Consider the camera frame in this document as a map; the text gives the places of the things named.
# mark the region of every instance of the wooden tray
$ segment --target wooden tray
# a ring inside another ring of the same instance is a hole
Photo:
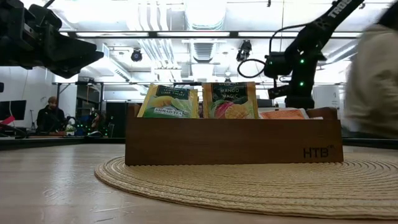
[[[126,165],[342,162],[340,121],[137,118],[129,106]]]

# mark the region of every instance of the table surface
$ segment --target table surface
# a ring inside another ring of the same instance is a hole
[[[398,151],[345,147],[398,156]],[[222,212],[153,200],[114,189],[94,168],[124,155],[124,145],[83,144],[0,151],[1,223],[397,223],[320,220]]]

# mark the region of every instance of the tea packet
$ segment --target tea packet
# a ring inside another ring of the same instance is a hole
[[[204,83],[203,117],[216,119],[258,119],[256,84]]]
[[[150,85],[138,117],[197,118],[198,90]]]

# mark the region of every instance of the person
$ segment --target person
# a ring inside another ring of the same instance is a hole
[[[346,84],[343,127],[354,138],[398,138],[398,1],[361,36]]]
[[[39,131],[51,132],[60,128],[65,120],[65,114],[58,108],[57,97],[51,96],[48,105],[37,114],[37,127]]]

